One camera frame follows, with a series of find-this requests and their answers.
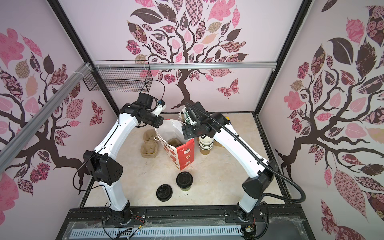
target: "tree mural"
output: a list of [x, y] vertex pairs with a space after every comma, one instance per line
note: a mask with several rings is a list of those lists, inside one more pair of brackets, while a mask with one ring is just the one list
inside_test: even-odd
[[[9, 28], [7, 33], [8, 36], [0, 33], [0, 58], [6, 68], [9, 61], [24, 58], [21, 53], [25, 48], [22, 43], [17, 42], [18, 34], [15, 30]], [[0, 67], [0, 77], [4, 83], [0, 93], [0, 116], [8, 119], [6, 122], [0, 121], [0, 134], [10, 135], [8, 139], [0, 137], [0, 142], [5, 145], [19, 133], [40, 107], [47, 103], [48, 93], [57, 92], [54, 85], [64, 84], [68, 78], [65, 64], [55, 70], [49, 54], [43, 58], [40, 48], [32, 40], [26, 37], [23, 37], [23, 40], [30, 49], [30, 55], [16, 65], [15, 73], [18, 78], [10, 74], [9, 69]], [[81, 113], [84, 99], [76, 99], [79, 91], [80, 84], [77, 84], [36, 132], [38, 140], [31, 140], [34, 144], [19, 152], [16, 159], [23, 159], [22, 162], [6, 168], [19, 168], [13, 179], [17, 179], [17, 185], [22, 191], [33, 195], [33, 185], [46, 180], [53, 167], [79, 169], [83, 164], [79, 159], [67, 158], [58, 152], [58, 146], [65, 146], [63, 139], [70, 137], [64, 129], [76, 127], [80, 123], [76, 118]], [[89, 174], [86, 167], [78, 172], [80, 187], [83, 185], [84, 174]]]
[[[246, 42], [235, 42], [241, 29], [235, 29], [240, 21], [240, 13], [235, 8], [235, 0], [185, 0], [186, 10], [181, 11], [183, 0], [135, 0], [143, 7], [132, 12], [131, 16], [137, 16], [146, 24], [135, 24], [128, 22], [129, 30], [134, 40], [127, 41], [127, 50], [136, 56], [136, 63], [142, 63], [147, 57], [152, 63], [200, 63], [200, 62], [241, 62], [248, 54], [237, 53]], [[203, 1], [207, 2], [210, 8], [207, 20], [201, 19], [205, 10]], [[216, 19], [206, 27], [206, 22]], [[162, 23], [160, 29], [153, 29], [152, 26]], [[149, 55], [139, 54], [145, 48]], [[212, 77], [223, 77], [231, 71], [229, 69], [210, 69], [209, 74], [199, 69], [180, 69], [159, 71], [152, 70], [152, 76], [157, 76], [158, 80], [165, 80], [171, 84], [177, 81], [177, 87], [183, 93], [184, 98], [173, 108], [183, 106], [185, 103], [194, 104], [190, 93], [187, 90], [185, 81], [198, 80], [203, 75], [208, 81], [213, 81]], [[219, 88], [224, 96], [229, 97], [238, 93], [238, 80], [233, 81], [229, 88]]]
[[[352, 43], [341, 37], [330, 39], [333, 54], [326, 54], [321, 45], [311, 61], [304, 62], [298, 68], [299, 78], [292, 83], [292, 91], [284, 97], [292, 113], [292, 130], [296, 136], [288, 155], [280, 153], [283, 160], [281, 168], [291, 177], [291, 164], [296, 160], [298, 151], [309, 145], [308, 154], [314, 154], [314, 163], [324, 159], [324, 179], [329, 186], [333, 182], [346, 202], [359, 211], [365, 218], [368, 202], [377, 215], [384, 220], [384, 187], [372, 177], [382, 174], [384, 166], [371, 164], [369, 159], [359, 160], [354, 153], [369, 152], [384, 157], [384, 153], [371, 149], [367, 144], [372, 141], [384, 143], [384, 107], [371, 109], [373, 104], [384, 101], [384, 54], [378, 66], [376, 52], [383, 51], [384, 7], [367, 6], [369, 18], [367, 27], [359, 20], [347, 20], [346, 31]], [[358, 44], [357, 52], [353, 44]], [[334, 160], [335, 168], [329, 164]], [[345, 167], [349, 173], [341, 171]], [[349, 174], [363, 173], [356, 177]]]

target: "black wire basket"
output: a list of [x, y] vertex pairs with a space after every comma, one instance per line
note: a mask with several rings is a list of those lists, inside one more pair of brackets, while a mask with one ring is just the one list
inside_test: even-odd
[[148, 60], [135, 62], [139, 62], [140, 66], [96, 67], [94, 71], [85, 75], [83, 81], [90, 91], [149, 92], [153, 80], [149, 62]]

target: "wall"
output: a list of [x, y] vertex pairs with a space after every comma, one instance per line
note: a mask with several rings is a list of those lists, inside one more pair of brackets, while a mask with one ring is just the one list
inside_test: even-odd
[[[0, 148], [25, 126], [82, 60], [45, 0], [14, 0], [0, 10]], [[116, 117], [81, 81], [0, 174], [1, 239], [54, 239], [82, 193], [72, 177]], [[82, 168], [75, 185], [90, 180]]]
[[[72, 0], [61, 4], [93, 60], [148, 58], [155, 64], [276, 61], [301, 1]], [[269, 73], [270, 69], [200, 69], [153, 71], [152, 75], [166, 84], [166, 112], [178, 112], [185, 103], [196, 101], [209, 111], [254, 111]], [[150, 94], [158, 97], [162, 92], [161, 84], [154, 83]], [[112, 92], [112, 96], [123, 106], [135, 101], [137, 93]]]
[[382, 239], [383, 17], [382, 1], [315, 1], [260, 114], [316, 239]]

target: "butterfly decal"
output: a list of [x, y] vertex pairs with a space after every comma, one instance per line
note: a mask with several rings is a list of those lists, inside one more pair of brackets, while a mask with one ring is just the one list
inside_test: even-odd
[[97, 106], [97, 104], [92, 100], [92, 108], [93, 111], [95, 112], [95, 115], [91, 118], [91, 121], [89, 122], [89, 125], [95, 125], [95, 124], [100, 124], [103, 122], [103, 118], [101, 115], [105, 110], [103, 110], [101, 107]]
[[232, 93], [239, 93], [239, 88], [238, 88], [238, 78], [236, 78], [232, 83], [229, 88], [218, 88], [217, 90], [221, 93], [224, 93], [224, 96], [226, 96], [229, 99], [229, 96], [232, 95]]

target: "black cup lid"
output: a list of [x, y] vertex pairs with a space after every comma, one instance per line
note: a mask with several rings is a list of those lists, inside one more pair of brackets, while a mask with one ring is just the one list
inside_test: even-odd
[[176, 183], [179, 188], [189, 188], [193, 183], [192, 174], [189, 172], [181, 172], [176, 177]]
[[172, 196], [172, 188], [168, 184], [161, 185], [156, 191], [157, 199], [166, 202]]

